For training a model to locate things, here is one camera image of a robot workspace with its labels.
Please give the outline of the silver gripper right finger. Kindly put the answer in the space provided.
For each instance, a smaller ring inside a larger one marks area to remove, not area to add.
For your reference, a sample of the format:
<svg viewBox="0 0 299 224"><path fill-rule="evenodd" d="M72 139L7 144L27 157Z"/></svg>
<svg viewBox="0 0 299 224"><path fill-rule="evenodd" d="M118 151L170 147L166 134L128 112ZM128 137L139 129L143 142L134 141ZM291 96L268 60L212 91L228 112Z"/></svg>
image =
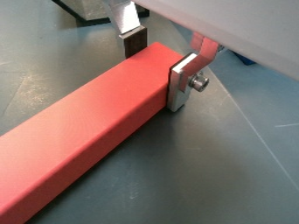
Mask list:
<svg viewBox="0 0 299 224"><path fill-rule="evenodd" d="M175 112L188 101L195 89L202 92L210 84L202 69L214 61L219 43L195 32L191 38L190 52L170 68L167 108Z"/></svg>

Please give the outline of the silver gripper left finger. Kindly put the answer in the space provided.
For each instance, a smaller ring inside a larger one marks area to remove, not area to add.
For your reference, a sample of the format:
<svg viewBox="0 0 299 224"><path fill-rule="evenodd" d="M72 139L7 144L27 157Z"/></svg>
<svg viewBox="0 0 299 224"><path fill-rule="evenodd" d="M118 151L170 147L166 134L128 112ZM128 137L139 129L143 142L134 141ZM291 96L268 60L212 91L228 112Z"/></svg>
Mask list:
<svg viewBox="0 0 299 224"><path fill-rule="evenodd" d="M147 28L140 24L136 5L131 0L103 0L103 3L130 58L147 48Z"/></svg>

